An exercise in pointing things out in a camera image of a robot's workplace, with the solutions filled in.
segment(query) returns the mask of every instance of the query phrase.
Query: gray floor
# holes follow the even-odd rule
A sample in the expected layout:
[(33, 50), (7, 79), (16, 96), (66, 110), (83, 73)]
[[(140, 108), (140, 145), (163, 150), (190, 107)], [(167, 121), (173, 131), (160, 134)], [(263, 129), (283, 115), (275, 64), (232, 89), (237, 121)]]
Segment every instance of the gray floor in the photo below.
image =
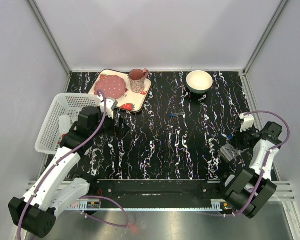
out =
[[(124, 224), (121, 212), (96, 217)], [(115, 228), (65, 211), (45, 240), (292, 240), (284, 209), (267, 203), (253, 219), (206, 216), (199, 212), (129, 212), (133, 227)]]

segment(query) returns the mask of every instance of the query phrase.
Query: wall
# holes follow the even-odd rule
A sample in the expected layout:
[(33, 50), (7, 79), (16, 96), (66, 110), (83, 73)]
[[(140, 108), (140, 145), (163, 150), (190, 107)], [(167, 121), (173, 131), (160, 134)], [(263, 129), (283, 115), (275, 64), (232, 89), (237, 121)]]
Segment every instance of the wall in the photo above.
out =
[(242, 69), (280, 0), (36, 0), (74, 71)]
[(300, 210), (300, 0), (289, 2), (248, 77), (258, 108), (276, 112), (290, 125), (290, 141), (276, 162)]
[(0, 240), (10, 239), (8, 203), (35, 180), (35, 141), (67, 76), (25, 0), (0, 0)]

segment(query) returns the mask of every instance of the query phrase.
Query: white bowl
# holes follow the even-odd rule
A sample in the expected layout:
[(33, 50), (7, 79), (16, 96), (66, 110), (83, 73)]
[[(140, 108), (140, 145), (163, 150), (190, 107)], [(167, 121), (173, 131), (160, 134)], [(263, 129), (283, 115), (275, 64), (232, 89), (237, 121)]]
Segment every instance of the white bowl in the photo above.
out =
[(213, 84), (213, 79), (205, 71), (192, 71), (186, 76), (186, 85), (195, 94), (206, 93)]

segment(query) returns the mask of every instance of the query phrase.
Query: bowl rim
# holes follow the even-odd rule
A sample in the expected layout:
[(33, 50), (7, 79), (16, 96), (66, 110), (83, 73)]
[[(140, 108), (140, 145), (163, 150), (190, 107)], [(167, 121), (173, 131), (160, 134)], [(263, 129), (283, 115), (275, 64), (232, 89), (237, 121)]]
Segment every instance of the bowl rim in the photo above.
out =
[[(210, 81), (210, 85), (209, 85), (208, 88), (197, 89), (197, 88), (191, 86), (191, 84), (188, 82), (189, 76), (190, 76), (192, 73), (197, 73), (197, 72), (204, 73), (204, 74), (207, 76), (207, 78), (208, 78), (209, 81)], [(208, 90), (208, 89), (210, 89), (210, 88), (212, 87), (212, 85), (213, 85), (213, 83), (214, 83), (214, 80), (213, 80), (212, 76), (211, 76), (209, 73), (207, 73), (206, 71), (195, 70), (195, 71), (190, 72), (190, 73), (186, 76), (186, 83), (188, 84), (188, 86), (190, 86), (190, 87), (191, 87), (192, 89), (194, 89), (194, 90), (197, 90), (197, 91), (206, 91), (206, 90)]]

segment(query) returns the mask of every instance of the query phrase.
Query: patterned mug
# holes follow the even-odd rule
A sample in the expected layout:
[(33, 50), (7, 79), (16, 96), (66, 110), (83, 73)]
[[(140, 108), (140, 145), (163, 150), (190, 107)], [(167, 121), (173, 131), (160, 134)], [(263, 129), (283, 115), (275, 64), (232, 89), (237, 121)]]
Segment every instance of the patterned mug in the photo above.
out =
[(133, 69), (128, 78), (132, 92), (141, 93), (145, 89), (145, 80), (149, 75), (148, 69)]

